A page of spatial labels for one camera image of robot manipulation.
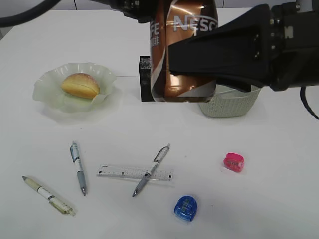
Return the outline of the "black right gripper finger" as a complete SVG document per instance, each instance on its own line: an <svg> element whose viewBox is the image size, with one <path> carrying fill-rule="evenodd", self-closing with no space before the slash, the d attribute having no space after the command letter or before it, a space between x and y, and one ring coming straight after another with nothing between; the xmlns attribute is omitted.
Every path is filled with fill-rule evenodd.
<svg viewBox="0 0 319 239"><path fill-rule="evenodd" d="M268 5L258 5L213 31L170 45L170 73L269 86L270 15Z"/></svg>
<svg viewBox="0 0 319 239"><path fill-rule="evenodd" d="M230 87L241 92L251 92L251 85L244 82L238 82L226 78L217 78L216 84Z"/></svg>

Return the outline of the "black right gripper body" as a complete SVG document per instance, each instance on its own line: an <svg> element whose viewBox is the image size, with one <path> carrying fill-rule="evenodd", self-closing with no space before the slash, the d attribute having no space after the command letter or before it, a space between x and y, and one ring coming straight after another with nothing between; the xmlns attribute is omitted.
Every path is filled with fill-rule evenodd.
<svg viewBox="0 0 319 239"><path fill-rule="evenodd" d="M271 8L274 19L274 80L270 88L288 88L319 84L319 9L300 12L295 3Z"/></svg>

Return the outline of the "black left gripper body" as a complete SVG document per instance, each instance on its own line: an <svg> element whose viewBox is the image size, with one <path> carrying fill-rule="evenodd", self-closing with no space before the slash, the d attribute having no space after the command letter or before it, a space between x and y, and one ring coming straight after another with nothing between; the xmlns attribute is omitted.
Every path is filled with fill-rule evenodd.
<svg viewBox="0 0 319 239"><path fill-rule="evenodd" d="M111 9L120 11L125 17L136 19L138 23L147 23L155 15L158 0L93 0Z"/></svg>

